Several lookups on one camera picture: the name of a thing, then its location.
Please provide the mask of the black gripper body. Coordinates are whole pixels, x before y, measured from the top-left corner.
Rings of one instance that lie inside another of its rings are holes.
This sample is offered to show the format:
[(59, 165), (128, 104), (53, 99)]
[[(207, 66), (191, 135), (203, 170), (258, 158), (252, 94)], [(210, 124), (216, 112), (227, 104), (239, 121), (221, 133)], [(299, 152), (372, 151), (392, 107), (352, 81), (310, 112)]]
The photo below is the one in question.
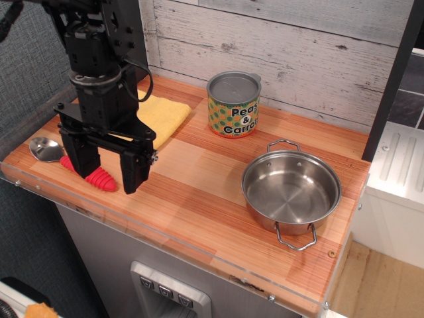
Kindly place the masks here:
[(134, 68), (113, 68), (98, 77), (70, 71), (69, 77), (78, 102), (55, 107), (61, 134), (85, 135), (98, 151), (103, 148), (120, 155), (132, 150), (152, 154), (156, 161), (156, 133), (136, 115), (146, 99), (138, 96)]

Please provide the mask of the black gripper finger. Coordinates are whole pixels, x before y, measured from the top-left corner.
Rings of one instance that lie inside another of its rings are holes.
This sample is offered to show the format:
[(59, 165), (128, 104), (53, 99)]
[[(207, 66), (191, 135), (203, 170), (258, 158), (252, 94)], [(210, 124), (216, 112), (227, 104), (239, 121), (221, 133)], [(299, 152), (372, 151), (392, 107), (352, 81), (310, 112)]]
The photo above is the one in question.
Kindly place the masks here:
[(62, 142), (74, 170), (86, 178), (100, 167), (100, 155), (97, 146), (88, 143), (85, 135), (62, 134)]
[(153, 163), (152, 154), (125, 150), (120, 154), (123, 186), (126, 194), (134, 193), (145, 182)]

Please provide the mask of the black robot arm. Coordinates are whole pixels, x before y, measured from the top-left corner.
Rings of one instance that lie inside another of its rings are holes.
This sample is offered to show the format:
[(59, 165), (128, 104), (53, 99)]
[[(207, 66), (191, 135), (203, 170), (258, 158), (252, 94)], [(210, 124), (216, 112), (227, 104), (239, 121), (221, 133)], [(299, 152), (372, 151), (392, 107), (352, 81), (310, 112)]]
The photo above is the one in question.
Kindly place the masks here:
[(88, 177), (101, 165), (99, 149), (120, 156), (124, 191), (132, 194), (148, 179), (157, 159), (156, 133), (137, 113), (151, 95), (138, 96), (135, 69), (148, 66), (130, 58), (134, 27), (120, 1), (42, 1), (70, 61), (69, 78), (77, 103), (61, 104), (60, 134), (75, 171)]

